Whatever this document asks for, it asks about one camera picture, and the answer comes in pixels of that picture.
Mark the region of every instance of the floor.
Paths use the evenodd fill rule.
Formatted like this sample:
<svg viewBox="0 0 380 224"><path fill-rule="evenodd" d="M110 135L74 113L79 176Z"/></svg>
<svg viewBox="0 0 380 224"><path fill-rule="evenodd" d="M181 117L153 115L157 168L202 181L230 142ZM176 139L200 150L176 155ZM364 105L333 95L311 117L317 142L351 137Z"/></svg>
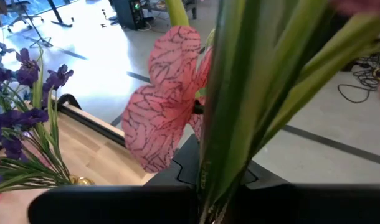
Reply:
<svg viewBox="0 0 380 224"><path fill-rule="evenodd" d="M199 17L191 20L203 41L214 27L217 1L199 4ZM44 48L46 69L66 63L74 76L60 90L73 94L86 112L120 128L119 115L128 97L150 80L146 61L153 42L169 29L167 14L158 17L151 30L135 32L110 26L105 20L113 12L107 0L79 0L59 8L64 28L50 21L53 13L42 14L45 23L35 20L43 37L54 45ZM28 47L39 37L24 24L10 34L0 29L0 41L9 47ZM38 49L30 49L33 57ZM5 67L18 67L14 55L4 58ZM304 183L380 183L380 97L371 93L361 104L346 101L337 91L340 83L358 82L350 73L339 72L255 157L254 161L289 180ZM358 100L363 90L346 90ZM186 126L181 144L192 134Z"/></svg>

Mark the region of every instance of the office chair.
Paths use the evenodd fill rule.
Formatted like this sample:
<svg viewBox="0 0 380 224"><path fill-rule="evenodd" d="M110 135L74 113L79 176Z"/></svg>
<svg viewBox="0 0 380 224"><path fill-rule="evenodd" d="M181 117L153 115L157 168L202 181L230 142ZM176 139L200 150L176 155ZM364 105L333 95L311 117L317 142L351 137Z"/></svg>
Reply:
<svg viewBox="0 0 380 224"><path fill-rule="evenodd" d="M42 22L45 22L41 16L28 16L26 14L27 5L30 4L29 1L19 1L14 2L15 0L11 0L11 4L7 5L7 11L8 12L15 12L18 14L18 16L7 26L7 30L11 32L10 27L13 26L16 22L22 21L25 24L27 24L26 19L33 20L33 18L40 18Z"/></svg>

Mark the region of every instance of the wooden table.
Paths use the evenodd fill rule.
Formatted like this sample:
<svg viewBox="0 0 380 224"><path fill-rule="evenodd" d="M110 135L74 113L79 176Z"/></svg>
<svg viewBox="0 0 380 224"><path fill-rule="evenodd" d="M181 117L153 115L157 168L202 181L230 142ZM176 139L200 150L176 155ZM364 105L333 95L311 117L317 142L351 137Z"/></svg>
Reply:
<svg viewBox="0 0 380 224"><path fill-rule="evenodd" d="M110 131L123 138L123 131L72 106L59 113L60 150L71 174L88 177L97 185L143 185L154 174L146 173L122 145L95 131ZM22 190L2 194L0 224L26 224L30 202L45 190Z"/></svg>

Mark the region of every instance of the tiled floor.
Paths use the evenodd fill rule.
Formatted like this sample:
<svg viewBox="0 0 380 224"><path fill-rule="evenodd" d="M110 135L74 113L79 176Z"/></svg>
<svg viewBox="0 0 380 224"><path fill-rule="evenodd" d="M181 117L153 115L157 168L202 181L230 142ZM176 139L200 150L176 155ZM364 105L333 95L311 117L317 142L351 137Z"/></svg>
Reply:
<svg viewBox="0 0 380 224"><path fill-rule="evenodd" d="M200 2L198 19L190 21L203 41L214 27L216 2ZM59 94L73 94L85 111L108 123L115 120L113 124L120 128L116 118L125 108L131 93L147 84L148 55L153 42L168 29L169 21L165 20L166 14L154 13L160 19L153 24L152 30L123 31L120 26L110 26L101 9L106 9L108 16L112 14L107 0L79 0L59 8L65 22L75 18L72 28L50 23L55 19L52 12L42 15L46 21L44 24L37 20L34 22L40 33L51 37L54 44L54 47L44 49L45 68L55 70L66 63L75 71ZM102 28L101 23L107 23L107 27ZM5 43L10 47L28 47L38 39L34 30L27 30L24 25L17 24L12 30L13 34L4 31ZM37 49L30 49L30 53L33 57L39 54ZM13 61L13 55L4 58L7 67L17 67ZM338 93L336 87L340 83L358 84L350 73L337 74L289 123L320 138L334 140L340 146L333 145L331 141L331 147L280 131L254 160L294 182L380 182L379 95L371 93L368 101L352 104ZM346 93L356 100L366 94L359 90ZM191 134L191 128L186 126L181 144ZM344 144L349 146L350 153L338 150Z"/></svg>

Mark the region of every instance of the computer tower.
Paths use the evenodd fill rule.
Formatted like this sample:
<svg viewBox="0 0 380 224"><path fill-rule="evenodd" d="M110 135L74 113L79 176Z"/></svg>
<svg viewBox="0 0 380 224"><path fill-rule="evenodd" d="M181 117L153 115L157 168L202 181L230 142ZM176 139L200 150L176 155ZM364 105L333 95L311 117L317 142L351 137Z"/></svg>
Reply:
<svg viewBox="0 0 380 224"><path fill-rule="evenodd" d="M113 0L113 5L122 27L138 30L146 26L140 0Z"/></svg>

